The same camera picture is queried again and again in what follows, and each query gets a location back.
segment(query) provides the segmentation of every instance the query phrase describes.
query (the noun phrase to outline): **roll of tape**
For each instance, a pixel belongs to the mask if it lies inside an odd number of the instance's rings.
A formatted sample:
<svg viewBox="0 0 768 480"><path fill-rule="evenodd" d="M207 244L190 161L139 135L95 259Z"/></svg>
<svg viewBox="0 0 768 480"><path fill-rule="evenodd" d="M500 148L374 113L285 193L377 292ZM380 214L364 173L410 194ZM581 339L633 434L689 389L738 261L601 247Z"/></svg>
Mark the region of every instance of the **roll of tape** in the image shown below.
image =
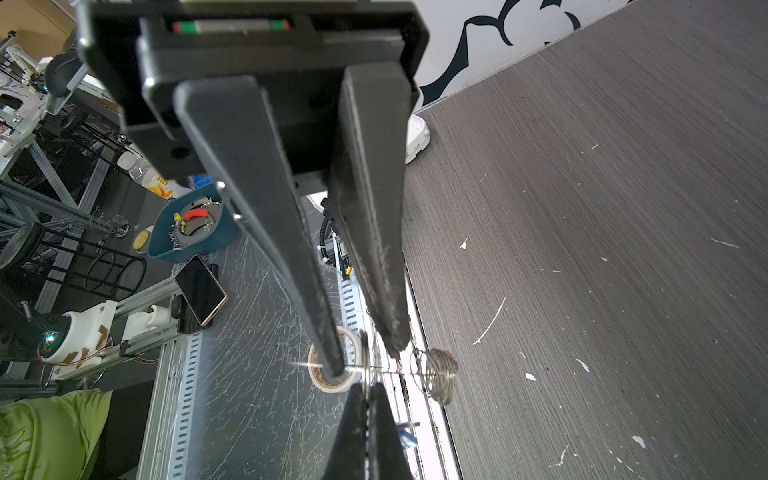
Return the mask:
<svg viewBox="0 0 768 480"><path fill-rule="evenodd" d="M352 333L350 330L347 330L343 326L337 326L336 331L339 334L339 339L347 338L352 343L353 350L355 352L355 358L346 359L347 364L357 365L362 355L362 347L360 346L360 339L357 337L355 333ZM317 355L317 349L315 349L314 344L310 346L310 354L307 357L307 362L320 363L320 358ZM323 390L325 393L346 392L347 390L352 388L352 385L359 382L360 378L362 377L361 372L347 372L346 373L347 377L339 385L334 385L323 376L323 371L321 370L320 367L310 366L310 367L307 367L307 369L310 372L310 378L312 379L312 383L314 383L318 389Z"/></svg>

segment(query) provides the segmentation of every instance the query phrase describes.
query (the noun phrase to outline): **silver wire spring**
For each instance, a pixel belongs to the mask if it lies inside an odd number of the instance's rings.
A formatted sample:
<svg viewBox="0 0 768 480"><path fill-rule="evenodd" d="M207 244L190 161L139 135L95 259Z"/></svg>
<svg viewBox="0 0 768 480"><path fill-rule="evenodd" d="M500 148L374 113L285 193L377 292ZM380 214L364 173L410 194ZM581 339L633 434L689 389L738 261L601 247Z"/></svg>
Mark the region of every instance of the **silver wire spring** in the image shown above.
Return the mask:
<svg viewBox="0 0 768 480"><path fill-rule="evenodd" d="M440 405L446 406L453 400L456 391L458 362L445 350L430 349L424 352L426 364L422 379L425 393Z"/></svg>

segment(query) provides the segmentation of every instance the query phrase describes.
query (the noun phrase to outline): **person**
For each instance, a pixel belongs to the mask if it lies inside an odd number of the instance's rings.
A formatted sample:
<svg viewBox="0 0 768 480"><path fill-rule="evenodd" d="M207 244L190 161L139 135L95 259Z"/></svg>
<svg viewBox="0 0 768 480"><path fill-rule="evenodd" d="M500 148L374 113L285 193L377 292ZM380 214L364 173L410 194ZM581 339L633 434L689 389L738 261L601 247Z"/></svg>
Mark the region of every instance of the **person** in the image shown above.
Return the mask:
<svg viewBox="0 0 768 480"><path fill-rule="evenodd" d="M0 408L0 480L116 480L138 466L152 382Z"/></svg>

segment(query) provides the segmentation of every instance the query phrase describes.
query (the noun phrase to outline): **bottle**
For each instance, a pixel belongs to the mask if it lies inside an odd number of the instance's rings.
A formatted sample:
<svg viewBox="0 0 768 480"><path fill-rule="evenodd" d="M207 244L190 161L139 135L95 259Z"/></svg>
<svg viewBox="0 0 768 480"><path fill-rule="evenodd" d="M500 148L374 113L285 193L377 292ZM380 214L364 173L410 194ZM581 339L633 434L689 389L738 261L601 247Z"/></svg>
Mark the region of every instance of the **bottle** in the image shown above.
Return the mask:
<svg viewBox="0 0 768 480"><path fill-rule="evenodd" d="M160 198L176 200L192 190L173 180L165 180L149 161L136 151L128 150L118 158L118 167L127 171L137 184Z"/></svg>

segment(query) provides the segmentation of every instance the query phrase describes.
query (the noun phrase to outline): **white wall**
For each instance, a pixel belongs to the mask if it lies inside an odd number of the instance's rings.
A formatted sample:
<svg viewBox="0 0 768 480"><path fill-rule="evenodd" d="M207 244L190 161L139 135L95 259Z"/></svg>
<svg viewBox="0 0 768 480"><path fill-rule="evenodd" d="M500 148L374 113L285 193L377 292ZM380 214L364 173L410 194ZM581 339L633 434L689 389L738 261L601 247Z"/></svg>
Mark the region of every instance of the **white wall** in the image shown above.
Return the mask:
<svg viewBox="0 0 768 480"><path fill-rule="evenodd" d="M416 73L424 104L480 81L632 2L413 1L429 28L429 46Z"/></svg>

